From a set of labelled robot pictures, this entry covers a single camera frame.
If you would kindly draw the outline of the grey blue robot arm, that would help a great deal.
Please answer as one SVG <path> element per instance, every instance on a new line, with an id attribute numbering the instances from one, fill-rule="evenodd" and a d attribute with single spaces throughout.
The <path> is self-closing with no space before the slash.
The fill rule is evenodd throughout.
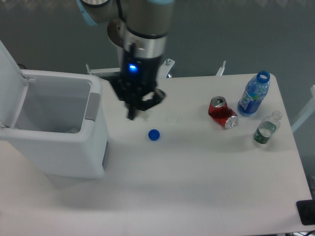
<path id="1" fill-rule="evenodd" d="M 157 88 L 170 29 L 173 0 L 79 0 L 77 5 L 89 25 L 107 22 L 111 41 L 121 48 L 120 72 L 110 84 L 133 120 L 162 102 L 164 91 Z"/>

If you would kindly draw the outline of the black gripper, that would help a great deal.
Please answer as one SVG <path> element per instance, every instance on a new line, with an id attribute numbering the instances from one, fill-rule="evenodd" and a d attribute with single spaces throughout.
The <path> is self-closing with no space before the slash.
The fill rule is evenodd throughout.
<path id="1" fill-rule="evenodd" d="M 121 71 L 110 83 L 118 99 L 125 102 L 129 120 L 136 118 L 136 108 L 146 111 L 166 97 L 156 79 L 161 59 L 162 56 L 139 58 L 124 50 Z"/>

